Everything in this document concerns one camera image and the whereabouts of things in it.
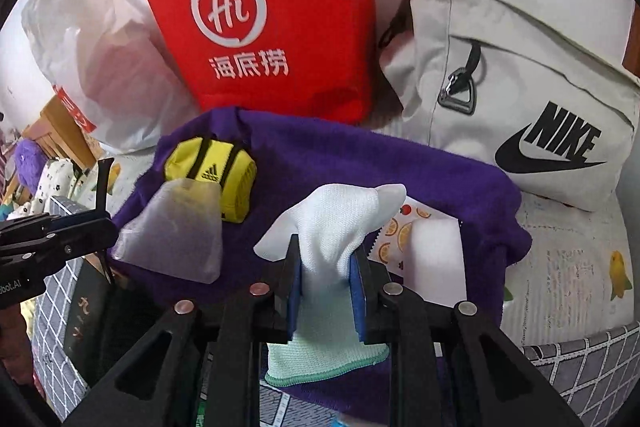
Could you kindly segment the fruit print sachet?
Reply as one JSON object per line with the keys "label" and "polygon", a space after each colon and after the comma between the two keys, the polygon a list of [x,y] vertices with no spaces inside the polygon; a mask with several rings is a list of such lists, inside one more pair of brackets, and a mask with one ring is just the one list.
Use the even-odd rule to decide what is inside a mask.
{"label": "fruit print sachet", "polygon": [[451,308],[466,299],[460,222],[414,198],[384,225],[369,258],[428,303]]}

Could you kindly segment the translucent plastic bag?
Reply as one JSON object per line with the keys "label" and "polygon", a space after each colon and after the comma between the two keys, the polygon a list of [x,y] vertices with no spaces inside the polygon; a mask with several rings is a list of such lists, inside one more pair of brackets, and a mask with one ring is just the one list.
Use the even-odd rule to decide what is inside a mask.
{"label": "translucent plastic bag", "polygon": [[122,228],[112,257],[176,279],[215,282],[224,254],[220,193],[215,182],[182,178],[164,183]]}

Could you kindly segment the yellow adidas mini bag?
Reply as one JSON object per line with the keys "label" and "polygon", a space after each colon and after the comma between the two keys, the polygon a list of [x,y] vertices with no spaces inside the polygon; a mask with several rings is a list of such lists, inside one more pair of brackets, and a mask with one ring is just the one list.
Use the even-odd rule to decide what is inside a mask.
{"label": "yellow adidas mini bag", "polygon": [[222,219],[242,223],[250,211],[257,166],[242,144],[205,135],[180,142],[165,161],[164,175],[166,181],[188,178],[218,184]]}

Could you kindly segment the dotted white pillow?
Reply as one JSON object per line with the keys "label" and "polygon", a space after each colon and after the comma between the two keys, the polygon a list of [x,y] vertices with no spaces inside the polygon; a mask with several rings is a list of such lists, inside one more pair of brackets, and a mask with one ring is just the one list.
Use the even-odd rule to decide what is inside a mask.
{"label": "dotted white pillow", "polygon": [[68,158],[50,160],[43,168],[35,195],[25,204],[16,207],[8,219],[40,215],[50,210],[52,196],[70,196],[77,182],[74,167],[75,164]]}

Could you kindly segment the purple plush toy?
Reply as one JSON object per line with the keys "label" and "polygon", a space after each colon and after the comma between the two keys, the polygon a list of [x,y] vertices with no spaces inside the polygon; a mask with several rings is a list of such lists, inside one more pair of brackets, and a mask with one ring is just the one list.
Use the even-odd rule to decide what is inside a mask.
{"label": "purple plush toy", "polygon": [[32,140],[21,139],[14,152],[15,169],[18,182],[35,195],[44,169],[47,165],[47,155],[41,147]]}

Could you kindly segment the dark green tea tin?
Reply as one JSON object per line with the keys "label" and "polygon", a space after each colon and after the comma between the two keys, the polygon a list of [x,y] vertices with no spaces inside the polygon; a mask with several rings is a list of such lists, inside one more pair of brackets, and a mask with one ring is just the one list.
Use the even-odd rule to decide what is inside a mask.
{"label": "dark green tea tin", "polygon": [[89,387],[117,361],[113,310],[118,287],[103,273],[96,255],[82,259],[66,322],[63,349]]}

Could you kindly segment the wooden bed headboard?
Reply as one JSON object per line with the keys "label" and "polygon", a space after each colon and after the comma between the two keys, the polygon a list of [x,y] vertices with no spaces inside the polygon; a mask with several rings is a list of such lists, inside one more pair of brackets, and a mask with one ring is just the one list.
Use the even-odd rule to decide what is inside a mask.
{"label": "wooden bed headboard", "polygon": [[91,169],[102,156],[96,140],[85,134],[55,95],[40,110],[37,120],[27,126],[22,137],[36,142],[47,158],[67,158],[82,171]]}

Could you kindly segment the grey checked blanket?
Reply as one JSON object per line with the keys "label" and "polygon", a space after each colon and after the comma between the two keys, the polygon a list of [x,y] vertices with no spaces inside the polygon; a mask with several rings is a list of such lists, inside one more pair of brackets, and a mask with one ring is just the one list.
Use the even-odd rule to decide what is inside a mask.
{"label": "grey checked blanket", "polygon": [[[523,193],[518,222],[533,237],[523,261],[506,271],[502,329],[585,426],[605,426],[639,378],[639,323],[634,290],[613,300],[610,269],[634,281],[628,235],[615,196],[596,212]],[[49,277],[36,300],[36,375],[53,410],[66,418],[88,387],[63,350],[81,260]],[[341,426],[346,414],[273,387],[260,386],[263,426]]]}

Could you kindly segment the white Miniso plastic bag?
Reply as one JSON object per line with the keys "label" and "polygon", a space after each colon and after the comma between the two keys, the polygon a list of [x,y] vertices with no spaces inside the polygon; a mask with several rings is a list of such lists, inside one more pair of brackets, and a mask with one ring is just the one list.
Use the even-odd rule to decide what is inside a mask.
{"label": "white Miniso plastic bag", "polygon": [[28,0],[22,26],[67,112],[110,150],[144,150],[198,115],[138,0]]}

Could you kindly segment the purple towel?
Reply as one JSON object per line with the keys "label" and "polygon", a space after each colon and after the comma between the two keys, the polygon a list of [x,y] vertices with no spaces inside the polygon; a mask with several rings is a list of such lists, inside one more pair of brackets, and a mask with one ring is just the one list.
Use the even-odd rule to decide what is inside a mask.
{"label": "purple towel", "polygon": [[346,124],[218,108],[160,139],[151,168],[116,213],[119,228],[140,219],[177,147],[204,135],[242,145],[257,165],[247,217],[222,228],[221,272],[206,299],[256,280],[297,234],[304,294],[348,309],[350,254],[413,198],[461,222],[466,291],[491,320],[501,319],[506,269],[532,239],[516,219],[521,192],[500,169]]}

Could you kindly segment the beige Nike pouch bag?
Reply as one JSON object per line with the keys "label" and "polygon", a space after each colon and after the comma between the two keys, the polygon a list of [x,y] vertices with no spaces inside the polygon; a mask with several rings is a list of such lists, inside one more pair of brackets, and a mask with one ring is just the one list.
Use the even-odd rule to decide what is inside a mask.
{"label": "beige Nike pouch bag", "polygon": [[582,210],[615,192],[638,130],[639,80],[533,3],[402,0],[380,46],[401,138]]}

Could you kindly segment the red Haidilao paper bag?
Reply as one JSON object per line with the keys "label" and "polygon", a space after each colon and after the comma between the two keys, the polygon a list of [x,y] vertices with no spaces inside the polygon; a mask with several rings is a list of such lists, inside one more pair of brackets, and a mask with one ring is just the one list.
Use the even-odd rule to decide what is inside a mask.
{"label": "red Haidilao paper bag", "polygon": [[372,107],[375,0],[148,0],[202,109],[358,124]]}

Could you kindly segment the brown wooden door frame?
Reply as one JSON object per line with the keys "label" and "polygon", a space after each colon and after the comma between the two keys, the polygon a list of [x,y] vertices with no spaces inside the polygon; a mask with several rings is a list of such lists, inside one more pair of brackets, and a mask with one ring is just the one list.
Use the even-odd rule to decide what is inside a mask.
{"label": "brown wooden door frame", "polygon": [[634,7],[623,66],[637,77],[640,76],[640,6]]}

